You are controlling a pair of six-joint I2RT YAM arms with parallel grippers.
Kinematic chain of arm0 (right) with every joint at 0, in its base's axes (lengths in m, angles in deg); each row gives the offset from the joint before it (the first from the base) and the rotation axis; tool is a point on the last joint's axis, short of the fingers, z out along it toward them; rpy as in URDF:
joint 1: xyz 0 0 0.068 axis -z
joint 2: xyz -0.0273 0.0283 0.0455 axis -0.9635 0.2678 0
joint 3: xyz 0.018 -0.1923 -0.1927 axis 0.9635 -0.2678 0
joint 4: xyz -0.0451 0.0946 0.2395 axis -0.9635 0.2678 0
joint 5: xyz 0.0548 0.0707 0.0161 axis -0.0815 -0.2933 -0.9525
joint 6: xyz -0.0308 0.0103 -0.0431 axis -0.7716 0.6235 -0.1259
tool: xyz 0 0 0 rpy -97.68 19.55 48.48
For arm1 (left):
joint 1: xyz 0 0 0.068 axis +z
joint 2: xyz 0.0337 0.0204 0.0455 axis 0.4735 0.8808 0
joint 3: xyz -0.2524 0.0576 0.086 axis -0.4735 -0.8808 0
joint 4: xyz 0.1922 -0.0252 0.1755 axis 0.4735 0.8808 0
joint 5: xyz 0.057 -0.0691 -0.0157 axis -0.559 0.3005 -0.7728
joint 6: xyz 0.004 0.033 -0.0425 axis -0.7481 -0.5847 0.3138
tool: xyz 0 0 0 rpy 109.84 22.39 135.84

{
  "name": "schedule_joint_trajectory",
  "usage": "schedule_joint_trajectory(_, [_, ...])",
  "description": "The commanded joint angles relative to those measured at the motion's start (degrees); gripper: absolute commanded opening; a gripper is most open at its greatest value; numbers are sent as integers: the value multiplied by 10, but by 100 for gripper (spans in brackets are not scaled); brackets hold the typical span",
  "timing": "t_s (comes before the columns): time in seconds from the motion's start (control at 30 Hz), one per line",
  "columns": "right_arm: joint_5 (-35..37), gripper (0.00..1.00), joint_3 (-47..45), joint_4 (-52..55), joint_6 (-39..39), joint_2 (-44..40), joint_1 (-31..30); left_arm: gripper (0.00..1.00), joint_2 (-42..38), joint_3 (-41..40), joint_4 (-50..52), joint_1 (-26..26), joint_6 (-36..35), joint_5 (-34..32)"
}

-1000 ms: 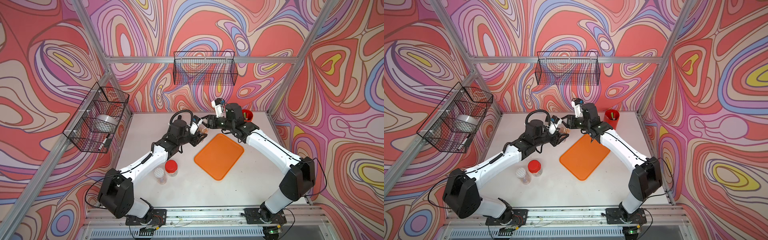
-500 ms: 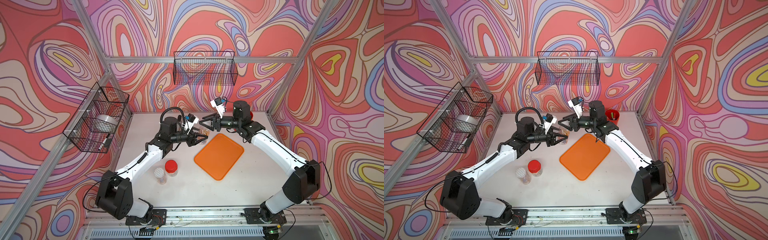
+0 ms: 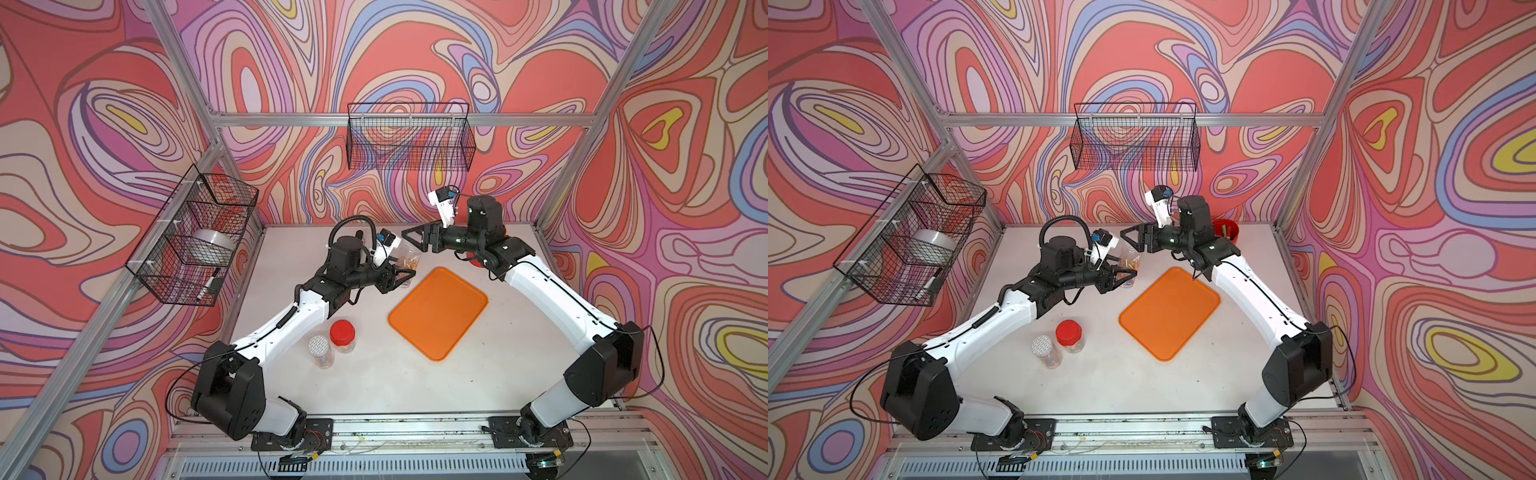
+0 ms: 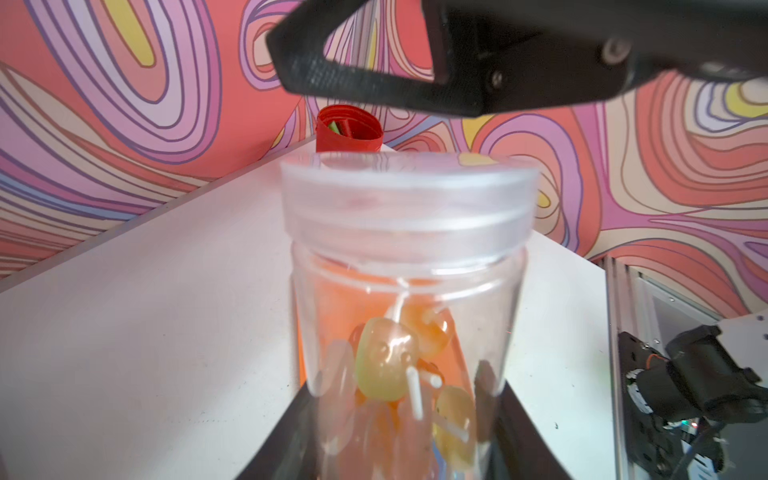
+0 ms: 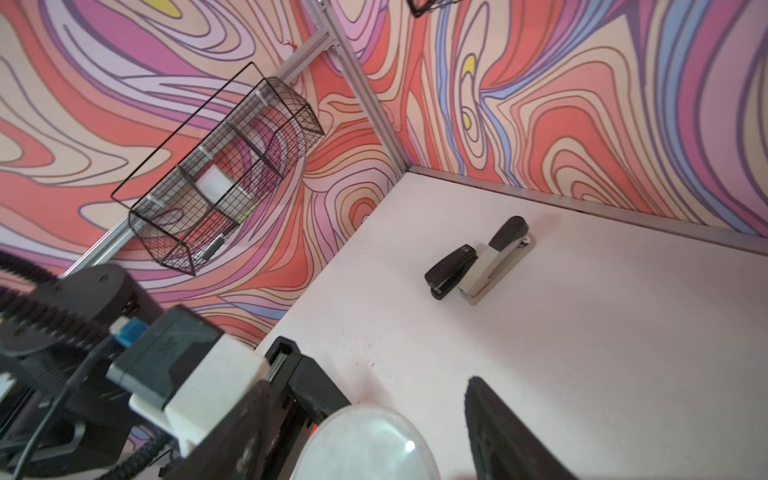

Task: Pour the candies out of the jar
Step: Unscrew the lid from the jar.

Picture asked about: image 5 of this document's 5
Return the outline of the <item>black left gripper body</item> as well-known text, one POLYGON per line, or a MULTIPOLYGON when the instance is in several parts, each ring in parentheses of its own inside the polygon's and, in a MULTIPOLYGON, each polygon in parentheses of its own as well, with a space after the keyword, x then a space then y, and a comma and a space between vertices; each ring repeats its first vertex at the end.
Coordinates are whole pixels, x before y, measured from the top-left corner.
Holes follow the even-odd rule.
POLYGON ((297 343, 279 336, 265 358, 273 397, 267 414, 267 450, 263 479, 289 479, 311 435, 349 399, 297 343))

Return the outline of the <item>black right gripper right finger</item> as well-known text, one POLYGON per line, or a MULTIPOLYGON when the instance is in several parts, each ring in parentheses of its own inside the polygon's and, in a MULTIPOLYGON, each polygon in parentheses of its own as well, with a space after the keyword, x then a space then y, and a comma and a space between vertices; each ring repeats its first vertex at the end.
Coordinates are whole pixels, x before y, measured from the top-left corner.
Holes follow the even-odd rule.
POLYGON ((482 378, 469 379, 464 409, 479 479, 576 479, 482 378))

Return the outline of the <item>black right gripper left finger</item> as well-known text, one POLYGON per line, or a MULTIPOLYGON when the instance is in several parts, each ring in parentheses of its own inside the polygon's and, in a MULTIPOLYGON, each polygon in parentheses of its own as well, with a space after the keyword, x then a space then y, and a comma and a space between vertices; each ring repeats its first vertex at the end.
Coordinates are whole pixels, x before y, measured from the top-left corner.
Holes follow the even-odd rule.
POLYGON ((270 383, 253 386, 165 479, 260 479, 269 447, 270 383))

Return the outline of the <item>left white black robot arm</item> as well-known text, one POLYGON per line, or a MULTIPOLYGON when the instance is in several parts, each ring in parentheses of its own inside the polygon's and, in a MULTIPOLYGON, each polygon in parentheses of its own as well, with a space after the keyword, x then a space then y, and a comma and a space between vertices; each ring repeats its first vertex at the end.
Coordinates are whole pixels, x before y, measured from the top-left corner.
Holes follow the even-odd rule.
POLYGON ((122 267, 66 277, 11 253, 1 290, 1 468, 15 479, 287 479, 313 431, 348 406, 287 338, 265 354, 122 267))

